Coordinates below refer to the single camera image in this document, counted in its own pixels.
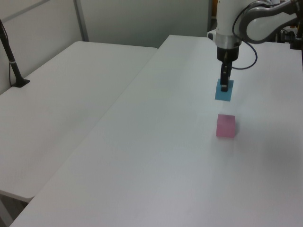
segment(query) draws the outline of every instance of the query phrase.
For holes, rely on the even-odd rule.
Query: pink cube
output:
[[[235,135],[236,135],[236,116],[218,114],[216,136],[234,138]]]

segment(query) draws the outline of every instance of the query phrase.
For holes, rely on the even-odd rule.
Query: black cable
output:
[[[11,81],[10,81],[10,62],[9,62],[9,85],[12,87]]]
[[[5,27],[4,27],[3,24],[2,24],[2,28],[3,28],[3,31],[4,31],[4,33],[5,33],[6,39],[7,39],[8,42],[9,42],[9,36],[8,36],[8,34],[7,34],[7,32],[6,32]]]
[[[280,5],[280,4],[266,5],[266,4],[262,3],[262,4],[260,4],[260,5],[255,6],[255,7],[263,6],[263,7],[266,7],[266,8],[271,8],[271,7],[274,7],[274,6],[277,6],[277,5]],[[238,36],[238,35],[235,33],[235,25],[236,25],[236,23],[237,23],[239,17],[240,17],[240,16],[241,16],[249,7],[250,7],[250,5],[248,5],[247,7],[245,7],[245,8],[241,11],[241,13],[237,16],[237,18],[235,19],[235,21],[234,21],[234,23],[233,23],[233,25],[232,25],[232,34],[233,34],[235,37],[237,37],[238,39],[240,39],[241,41],[243,41],[244,43],[246,43],[246,45],[248,45],[248,46],[253,50],[253,52],[255,53],[256,58],[255,58],[254,63],[252,63],[250,66],[245,67],[245,68],[236,68],[236,67],[233,67],[233,69],[235,69],[235,70],[247,70],[247,69],[253,67],[253,66],[257,63],[257,61],[258,61],[258,54],[257,54],[256,49],[255,49],[250,43],[244,41],[240,36]]]
[[[5,27],[3,26],[3,24],[2,24],[2,28],[3,28],[3,31],[5,33],[6,39],[9,42],[9,36],[8,36],[8,34],[7,34],[7,32],[6,32]],[[10,85],[10,87],[12,87],[12,84],[11,84],[11,81],[10,81],[10,67],[11,67],[11,65],[10,65],[10,62],[9,62],[9,85]]]

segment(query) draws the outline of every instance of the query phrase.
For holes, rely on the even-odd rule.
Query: wall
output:
[[[168,35],[206,36],[211,0],[77,0],[88,39],[159,48]]]
[[[82,40],[73,0],[47,1],[3,24],[23,77]],[[8,73],[9,62],[0,44],[0,94],[9,88]]]

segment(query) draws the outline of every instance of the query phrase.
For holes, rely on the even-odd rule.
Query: white table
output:
[[[301,52],[255,47],[229,103],[215,44],[170,36],[12,227],[302,227]]]
[[[30,201],[155,48],[76,42],[0,96],[0,194]]]

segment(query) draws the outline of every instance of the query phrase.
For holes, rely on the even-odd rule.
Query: black stand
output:
[[[16,60],[14,58],[13,52],[11,51],[11,48],[9,46],[9,40],[6,36],[4,26],[2,24],[2,21],[0,20],[0,39],[2,41],[3,47],[5,49],[6,55],[8,56],[10,65],[14,71],[15,77],[16,77],[16,83],[12,85],[13,87],[23,87],[25,84],[29,83],[28,79],[23,79],[19,68],[17,66]]]

